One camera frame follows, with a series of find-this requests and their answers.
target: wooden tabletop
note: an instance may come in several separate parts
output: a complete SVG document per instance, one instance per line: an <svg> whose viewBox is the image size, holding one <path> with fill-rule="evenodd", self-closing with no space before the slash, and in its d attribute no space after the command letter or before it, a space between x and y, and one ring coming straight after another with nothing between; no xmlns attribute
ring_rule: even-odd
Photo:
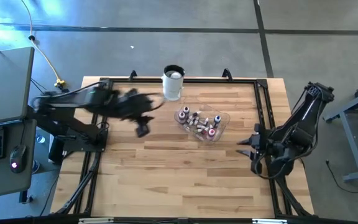
<svg viewBox="0 0 358 224"><path fill-rule="evenodd" d="M99 78L84 77L83 86ZM290 115L284 81L267 80L275 122L280 125ZM115 83L114 87L162 92L161 83ZM235 152L246 148L236 142L248 138L259 122L254 87L207 83L185 83L184 87L180 101L166 102L150 113L156 118L150 122L151 133L146 137L136 137L133 123L108 119L108 145L99 167L92 216L273 217L269 182L250 171L248 157ZM194 97L230 115L223 135L214 144L190 136L173 119L183 101ZM83 110L77 110L75 116L84 123L91 122L92 115ZM63 161L51 212L61 208L76 189L83 157L84 153L76 152ZM313 213L300 162L295 162L287 184L304 208ZM283 210L280 191L278 196Z"/></svg>

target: computer mouse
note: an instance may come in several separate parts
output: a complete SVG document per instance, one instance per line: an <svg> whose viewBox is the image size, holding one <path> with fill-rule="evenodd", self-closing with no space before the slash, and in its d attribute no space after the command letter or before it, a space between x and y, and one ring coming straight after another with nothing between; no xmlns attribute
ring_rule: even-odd
<svg viewBox="0 0 358 224"><path fill-rule="evenodd" d="M27 147L25 145L15 146L11 151L9 167L13 173L23 172L27 165Z"/></svg>

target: wood grain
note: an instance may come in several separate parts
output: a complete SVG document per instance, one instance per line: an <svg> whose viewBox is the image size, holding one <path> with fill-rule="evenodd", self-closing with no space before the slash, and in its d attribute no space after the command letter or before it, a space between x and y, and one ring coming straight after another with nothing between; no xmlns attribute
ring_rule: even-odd
<svg viewBox="0 0 358 224"><path fill-rule="evenodd" d="M84 77L83 86L99 78ZM159 83L114 86L122 91L162 91ZM275 122L280 125L290 115L284 82L280 78L268 79L268 86ZM253 86L186 83L184 87L180 101L166 102L150 113L156 118L150 122L151 133L144 138L135 136L135 124L108 120L109 139L100 164L92 216L273 217L268 181L255 176L250 171L250 160L235 152L243 148L236 142L248 138L259 122ZM191 109L195 98L230 115L228 126L214 144L189 136L173 120L174 112L184 101ZM84 123L91 121L91 114L83 110L77 110L75 116ZM62 207L74 192L83 156L76 152L63 161L51 212ZM287 182L305 209L313 213L305 172L299 162ZM282 203L280 191L278 196Z"/></svg>

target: white cup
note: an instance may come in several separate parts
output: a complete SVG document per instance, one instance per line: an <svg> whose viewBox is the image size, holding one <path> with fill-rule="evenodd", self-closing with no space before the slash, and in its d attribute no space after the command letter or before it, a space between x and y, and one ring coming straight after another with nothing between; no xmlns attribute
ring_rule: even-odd
<svg viewBox="0 0 358 224"><path fill-rule="evenodd" d="M161 77L163 94L167 100L176 101L181 97L185 70L178 65L168 65Z"/></svg>

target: concrete floor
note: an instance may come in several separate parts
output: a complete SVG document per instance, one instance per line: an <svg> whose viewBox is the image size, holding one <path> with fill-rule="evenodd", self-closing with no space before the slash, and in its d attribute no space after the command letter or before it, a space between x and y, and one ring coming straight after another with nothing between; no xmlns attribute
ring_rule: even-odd
<svg viewBox="0 0 358 224"><path fill-rule="evenodd" d="M39 47L70 88L79 87L85 75L128 76L131 70L137 70L139 75L159 76L163 67L171 63L183 66L189 76L218 77L227 67L235 77L267 77L257 33L91 32L79 28L257 29L253 0L26 2L34 24L77 27L76 32L35 32ZM266 29L358 30L358 0L259 2ZM29 24L20 1L0 0L0 23L0 49L30 46L29 31L16 30L12 26ZM335 101L326 107L326 113L352 98L358 88L357 34L267 34L266 39L274 77L284 78L291 106L308 81L335 88ZM53 88L55 77L38 53L33 78L47 88ZM38 94L32 86L30 98ZM336 187L325 166L326 159L331 161L340 184L358 190L358 181L348 184L341 181L342 175L356 171L356 165L340 121L321 122L318 147L305 158L306 175L315 214L358 220L358 194L343 192ZM53 171L33 176L30 191L36 196L34 203L18 205L18 194L0 197L0 218L39 215L56 174Z"/></svg>

